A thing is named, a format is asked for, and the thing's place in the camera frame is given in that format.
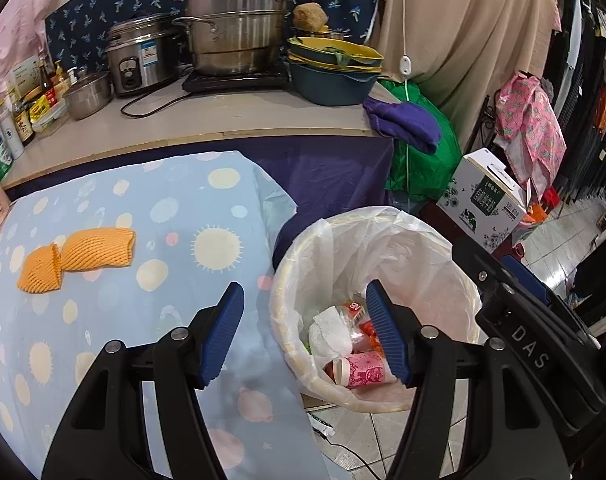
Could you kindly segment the orange snack wrapper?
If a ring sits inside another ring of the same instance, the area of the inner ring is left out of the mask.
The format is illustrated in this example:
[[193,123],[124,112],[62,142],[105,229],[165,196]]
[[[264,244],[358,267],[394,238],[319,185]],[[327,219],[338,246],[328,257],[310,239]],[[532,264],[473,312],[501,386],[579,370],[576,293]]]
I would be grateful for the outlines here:
[[342,305],[343,320],[350,332],[354,353],[374,351],[384,356],[382,344],[364,304],[347,301]]

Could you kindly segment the white paper towel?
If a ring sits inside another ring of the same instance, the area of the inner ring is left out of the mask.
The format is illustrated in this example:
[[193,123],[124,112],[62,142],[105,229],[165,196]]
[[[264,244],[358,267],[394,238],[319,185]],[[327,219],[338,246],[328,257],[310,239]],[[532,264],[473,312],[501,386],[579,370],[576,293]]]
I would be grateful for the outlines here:
[[310,353],[320,367],[352,353],[350,328],[335,306],[314,316],[312,325],[309,326],[308,343]]

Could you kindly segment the pink paper cup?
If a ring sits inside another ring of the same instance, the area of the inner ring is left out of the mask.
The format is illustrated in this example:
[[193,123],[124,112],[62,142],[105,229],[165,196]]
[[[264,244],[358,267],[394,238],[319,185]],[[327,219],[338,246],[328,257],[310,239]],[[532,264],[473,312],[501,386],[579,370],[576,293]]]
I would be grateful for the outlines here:
[[397,378],[378,352],[353,353],[332,363],[334,382],[347,389],[392,384]]

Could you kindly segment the blue dotted tablecloth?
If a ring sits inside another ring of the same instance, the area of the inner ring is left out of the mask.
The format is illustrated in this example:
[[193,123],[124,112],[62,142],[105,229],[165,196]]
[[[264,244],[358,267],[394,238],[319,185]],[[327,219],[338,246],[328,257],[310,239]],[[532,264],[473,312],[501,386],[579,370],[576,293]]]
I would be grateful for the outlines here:
[[[237,152],[177,156],[90,174],[17,200],[0,234],[0,434],[40,474],[56,427],[102,347],[157,341],[216,304],[244,312],[222,371],[199,395],[231,479],[342,479],[316,445],[272,336],[272,252],[294,200]],[[92,228],[132,229],[124,268],[65,273],[54,292],[18,289],[27,256]]]

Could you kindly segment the orange foam net right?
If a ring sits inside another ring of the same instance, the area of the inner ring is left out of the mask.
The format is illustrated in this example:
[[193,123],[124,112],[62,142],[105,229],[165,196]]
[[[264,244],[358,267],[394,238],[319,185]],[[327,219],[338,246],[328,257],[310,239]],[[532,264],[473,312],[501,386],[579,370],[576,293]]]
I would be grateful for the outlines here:
[[128,228],[95,228],[77,231],[65,241],[61,269],[86,272],[130,266],[134,258],[136,233]]

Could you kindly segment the orange foam net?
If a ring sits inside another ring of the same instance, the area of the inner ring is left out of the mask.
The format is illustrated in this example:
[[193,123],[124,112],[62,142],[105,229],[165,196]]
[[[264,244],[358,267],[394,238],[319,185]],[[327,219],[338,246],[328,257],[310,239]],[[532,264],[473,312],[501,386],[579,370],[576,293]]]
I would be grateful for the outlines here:
[[61,269],[86,272],[130,266],[134,258],[136,233],[128,228],[95,228],[77,231],[65,241]]
[[44,294],[62,285],[61,258],[58,246],[50,244],[31,252],[25,259],[16,286],[29,294]]

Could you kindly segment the white green carton box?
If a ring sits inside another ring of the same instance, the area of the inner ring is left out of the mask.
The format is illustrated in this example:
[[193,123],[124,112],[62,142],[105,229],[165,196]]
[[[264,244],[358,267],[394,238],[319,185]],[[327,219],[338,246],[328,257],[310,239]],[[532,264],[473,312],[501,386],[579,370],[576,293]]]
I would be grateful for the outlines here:
[[487,148],[464,155],[437,201],[460,229],[494,252],[520,224],[531,199],[508,175],[507,166]]

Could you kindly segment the green plastic bag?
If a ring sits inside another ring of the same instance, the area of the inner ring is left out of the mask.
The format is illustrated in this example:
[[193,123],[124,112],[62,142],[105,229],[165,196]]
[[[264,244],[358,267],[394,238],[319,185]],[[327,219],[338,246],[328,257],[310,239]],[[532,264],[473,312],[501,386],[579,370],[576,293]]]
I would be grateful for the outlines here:
[[395,141],[385,189],[390,192],[405,192],[413,202],[437,202],[446,191],[462,157],[455,129],[446,115],[413,82],[401,84],[391,79],[380,79],[379,82],[397,99],[413,102],[428,112],[442,134],[435,153],[431,155],[420,152],[405,141]]

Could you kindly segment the orange foam net left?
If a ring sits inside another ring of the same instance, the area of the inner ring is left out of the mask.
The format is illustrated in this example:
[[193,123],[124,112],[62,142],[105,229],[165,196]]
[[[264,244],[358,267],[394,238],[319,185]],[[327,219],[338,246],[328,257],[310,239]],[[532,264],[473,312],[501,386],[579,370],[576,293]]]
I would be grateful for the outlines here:
[[31,252],[25,259],[16,286],[29,294],[44,294],[62,285],[61,258],[58,246],[50,244]]

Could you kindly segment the purple cloth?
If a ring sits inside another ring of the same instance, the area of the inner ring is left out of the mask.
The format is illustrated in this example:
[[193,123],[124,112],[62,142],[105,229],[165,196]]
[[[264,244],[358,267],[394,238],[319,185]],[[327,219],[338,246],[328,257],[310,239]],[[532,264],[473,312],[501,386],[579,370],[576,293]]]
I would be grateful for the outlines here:
[[370,98],[362,103],[372,130],[406,142],[416,150],[433,155],[442,138],[436,119],[413,102],[385,103]]

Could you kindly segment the pink floral garment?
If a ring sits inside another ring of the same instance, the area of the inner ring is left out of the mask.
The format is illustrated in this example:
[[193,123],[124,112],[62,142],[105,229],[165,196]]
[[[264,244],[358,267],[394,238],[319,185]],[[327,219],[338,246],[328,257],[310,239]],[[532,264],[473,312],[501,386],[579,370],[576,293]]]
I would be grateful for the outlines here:
[[496,140],[512,174],[539,202],[557,177],[566,150],[557,116],[535,76],[515,73],[495,100]]

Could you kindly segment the black induction cooker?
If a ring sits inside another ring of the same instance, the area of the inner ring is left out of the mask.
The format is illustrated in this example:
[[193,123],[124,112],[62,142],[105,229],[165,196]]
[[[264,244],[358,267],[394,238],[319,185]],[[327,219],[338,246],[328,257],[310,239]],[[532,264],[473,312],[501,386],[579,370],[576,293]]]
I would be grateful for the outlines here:
[[213,94],[239,91],[282,90],[289,83],[289,73],[282,65],[267,72],[235,75],[207,75],[192,70],[181,88],[189,94]]

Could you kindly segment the small steel pot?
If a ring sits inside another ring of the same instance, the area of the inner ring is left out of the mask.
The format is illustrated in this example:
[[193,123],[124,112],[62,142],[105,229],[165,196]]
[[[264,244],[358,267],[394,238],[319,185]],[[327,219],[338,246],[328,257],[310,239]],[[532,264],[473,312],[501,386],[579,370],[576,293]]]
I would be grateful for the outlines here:
[[109,72],[83,76],[64,94],[68,114],[74,120],[82,120],[97,113],[112,99],[113,90]]

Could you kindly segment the stacked teal yellow basins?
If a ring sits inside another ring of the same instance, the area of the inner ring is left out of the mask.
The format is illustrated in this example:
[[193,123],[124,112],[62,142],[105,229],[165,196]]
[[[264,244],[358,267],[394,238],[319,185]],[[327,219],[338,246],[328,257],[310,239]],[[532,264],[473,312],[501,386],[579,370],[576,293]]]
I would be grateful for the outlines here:
[[353,42],[291,37],[286,60],[294,90],[323,106],[359,105],[382,74],[384,56]]

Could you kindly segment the white cylinder canister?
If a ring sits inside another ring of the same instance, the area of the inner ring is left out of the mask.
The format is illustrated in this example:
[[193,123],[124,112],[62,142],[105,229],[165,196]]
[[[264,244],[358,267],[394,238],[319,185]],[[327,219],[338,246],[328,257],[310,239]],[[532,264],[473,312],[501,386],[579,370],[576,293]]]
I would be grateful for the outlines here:
[[12,157],[14,159],[20,158],[24,153],[24,145],[16,131],[10,110],[7,110],[4,106],[0,107],[0,128],[10,148]]

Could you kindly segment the soy sauce bottle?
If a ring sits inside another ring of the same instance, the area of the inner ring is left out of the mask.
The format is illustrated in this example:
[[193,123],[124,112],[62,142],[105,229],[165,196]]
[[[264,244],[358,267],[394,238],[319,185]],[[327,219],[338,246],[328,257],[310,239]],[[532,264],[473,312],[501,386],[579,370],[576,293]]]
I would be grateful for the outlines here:
[[12,114],[16,131],[18,132],[18,136],[23,145],[26,146],[35,139],[35,133],[32,128],[32,123],[30,122],[30,115],[28,114],[26,105],[18,96],[18,92],[14,89],[9,90],[9,99],[12,104]]

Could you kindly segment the steel rice cooker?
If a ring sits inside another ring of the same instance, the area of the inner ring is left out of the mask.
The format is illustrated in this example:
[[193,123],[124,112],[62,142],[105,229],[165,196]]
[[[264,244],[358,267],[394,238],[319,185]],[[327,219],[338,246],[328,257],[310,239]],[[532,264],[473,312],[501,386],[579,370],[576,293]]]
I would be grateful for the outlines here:
[[133,96],[177,78],[179,39],[168,13],[113,25],[105,54],[115,94]]

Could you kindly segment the beige curtain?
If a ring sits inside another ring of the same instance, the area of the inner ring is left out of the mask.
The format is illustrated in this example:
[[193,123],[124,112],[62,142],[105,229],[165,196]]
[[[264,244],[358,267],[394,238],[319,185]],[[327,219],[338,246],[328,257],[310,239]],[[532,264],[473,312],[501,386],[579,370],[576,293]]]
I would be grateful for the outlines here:
[[384,74],[410,81],[449,119],[461,145],[486,96],[515,73],[542,76],[556,0],[380,0],[372,44]]

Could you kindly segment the stacked steel steamer pot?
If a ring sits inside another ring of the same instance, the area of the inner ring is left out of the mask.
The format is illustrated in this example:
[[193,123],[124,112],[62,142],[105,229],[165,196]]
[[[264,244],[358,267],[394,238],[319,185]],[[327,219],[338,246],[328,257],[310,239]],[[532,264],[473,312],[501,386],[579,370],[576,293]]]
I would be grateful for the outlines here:
[[184,26],[194,68],[207,75],[252,74],[275,63],[288,0],[186,0]]

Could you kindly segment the brown loofah sponge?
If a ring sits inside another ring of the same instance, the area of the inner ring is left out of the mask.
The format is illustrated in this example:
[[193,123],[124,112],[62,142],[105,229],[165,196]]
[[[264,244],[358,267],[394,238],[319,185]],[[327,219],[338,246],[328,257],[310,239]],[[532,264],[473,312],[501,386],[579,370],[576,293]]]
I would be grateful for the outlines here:
[[304,32],[319,32],[328,21],[326,12],[316,2],[302,3],[293,9],[293,26]]

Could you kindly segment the pink floral curtain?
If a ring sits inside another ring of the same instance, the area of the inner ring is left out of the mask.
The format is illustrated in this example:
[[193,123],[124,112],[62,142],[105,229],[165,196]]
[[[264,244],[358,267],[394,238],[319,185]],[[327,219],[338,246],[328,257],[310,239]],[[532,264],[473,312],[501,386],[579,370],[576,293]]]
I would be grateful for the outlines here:
[[9,0],[0,13],[0,98],[10,70],[46,42],[45,17],[52,0]]

